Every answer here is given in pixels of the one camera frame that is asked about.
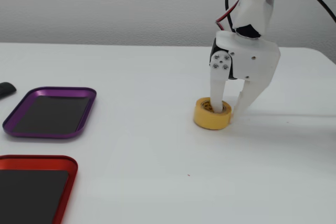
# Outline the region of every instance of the white wall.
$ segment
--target white wall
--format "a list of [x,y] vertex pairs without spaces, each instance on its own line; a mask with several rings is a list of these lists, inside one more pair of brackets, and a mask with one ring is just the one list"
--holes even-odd
[[[0,41],[210,46],[223,11],[224,0],[0,0]],[[315,0],[276,0],[267,38],[336,61],[335,31]]]

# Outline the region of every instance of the black object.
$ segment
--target black object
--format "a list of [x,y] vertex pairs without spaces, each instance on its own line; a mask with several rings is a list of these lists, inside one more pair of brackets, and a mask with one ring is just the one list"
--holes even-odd
[[244,37],[252,39],[261,37],[260,33],[258,33],[258,31],[254,29],[252,25],[239,27],[236,29],[236,32]]
[[323,0],[317,0],[317,1],[323,6],[323,8],[329,13],[331,18],[336,22],[336,16],[332,12],[332,10],[329,8],[329,6]]
[[0,99],[16,92],[16,88],[8,83],[0,83]]
[[0,170],[0,222],[52,224],[66,170]]
[[[227,53],[229,53],[228,50],[218,47],[217,44],[216,44],[216,39],[215,39],[214,43],[212,45],[212,49],[211,49],[210,62],[211,62],[212,55],[214,55],[214,53],[218,52],[218,51],[226,51]],[[230,68],[229,79],[230,80],[237,80],[237,78],[234,78],[234,76],[233,76],[233,61],[232,61],[232,57],[231,57],[231,68]]]
[[89,97],[39,96],[15,125],[15,133],[69,134],[75,132]]

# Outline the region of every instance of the table surface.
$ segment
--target table surface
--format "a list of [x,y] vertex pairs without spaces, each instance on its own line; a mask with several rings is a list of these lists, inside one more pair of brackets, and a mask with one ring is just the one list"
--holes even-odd
[[[206,47],[0,44],[4,121],[31,89],[90,87],[70,140],[0,133],[0,155],[68,155],[79,170],[63,224],[336,223],[336,65],[281,48],[274,80],[222,131],[193,123],[209,96]],[[235,104],[243,82],[229,81]]]

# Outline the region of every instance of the yellow tape roll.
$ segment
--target yellow tape roll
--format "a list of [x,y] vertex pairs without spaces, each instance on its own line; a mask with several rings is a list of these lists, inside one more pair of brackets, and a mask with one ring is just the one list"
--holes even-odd
[[230,105],[223,102],[223,112],[216,114],[212,110],[210,98],[201,98],[196,102],[194,122],[208,130],[221,130],[229,125],[231,111]]

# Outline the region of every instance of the tray rim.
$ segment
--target tray rim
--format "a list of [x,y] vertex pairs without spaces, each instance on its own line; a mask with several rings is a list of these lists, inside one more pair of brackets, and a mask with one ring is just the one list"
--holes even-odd
[[64,186],[52,224],[61,224],[78,172],[78,163],[62,155],[3,155],[0,170],[66,170],[68,180]]
[[[15,115],[15,113],[17,112],[17,110],[22,106],[22,104],[26,101],[26,99],[35,92],[41,91],[41,90],[82,90],[82,91],[88,91],[91,92],[93,95],[90,96],[90,100],[88,102],[87,107],[85,108],[85,111],[83,113],[82,118],[80,119],[80,122],[78,124],[77,129],[69,134],[39,134],[39,133],[17,133],[17,132],[12,132],[10,129],[8,129],[7,124],[9,123],[9,121],[12,119],[12,117]],[[94,104],[94,101],[96,99],[97,96],[97,92],[96,90],[92,89],[92,88],[86,88],[86,87],[39,87],[39,88],[35,88],[32,89],[30,91],[28,91],[26,93],[26,95],[21,99],[21,101],[19,102],[19,104],[15,107],[15,109],[9,114],[9,116],[5,119],[5,121],[2,124],[2,127],[4,129],[4,131],[11,136],[14,137],[36,137],[36,138],[72,138],[75,137],[79,134],[81,134],[85,128],[85,124],[88,120],[89,114],[91,112],[92,106]]]

